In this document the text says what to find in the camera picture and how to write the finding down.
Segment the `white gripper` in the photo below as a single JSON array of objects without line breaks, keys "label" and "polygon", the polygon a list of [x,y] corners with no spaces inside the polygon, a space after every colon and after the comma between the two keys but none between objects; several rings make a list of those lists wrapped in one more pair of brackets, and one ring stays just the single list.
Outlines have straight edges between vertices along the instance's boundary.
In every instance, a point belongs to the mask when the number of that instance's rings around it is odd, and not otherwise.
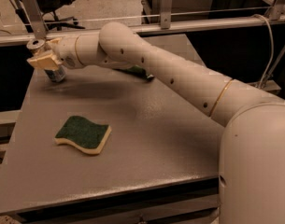
[{"label": "white gripper", "polygon": [[69,69],[77,69],[76,41],[74,36],[58,37],[51,40],[39,39],[40,54],[29,58],[27,62],[34,68],[50,71],[58,70],[62,63]]}]

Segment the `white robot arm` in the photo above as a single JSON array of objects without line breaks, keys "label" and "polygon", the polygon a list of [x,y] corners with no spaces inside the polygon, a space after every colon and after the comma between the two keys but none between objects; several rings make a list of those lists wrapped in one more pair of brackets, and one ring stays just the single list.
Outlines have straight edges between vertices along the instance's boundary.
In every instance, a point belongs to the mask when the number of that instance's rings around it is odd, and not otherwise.
[{"label": "white robot arm", "polygon": [[138,65],[224,128],[220,224],[285,224],[285,100],[152,46],[126,25],[93,35],[32,39],[34,68]]}]

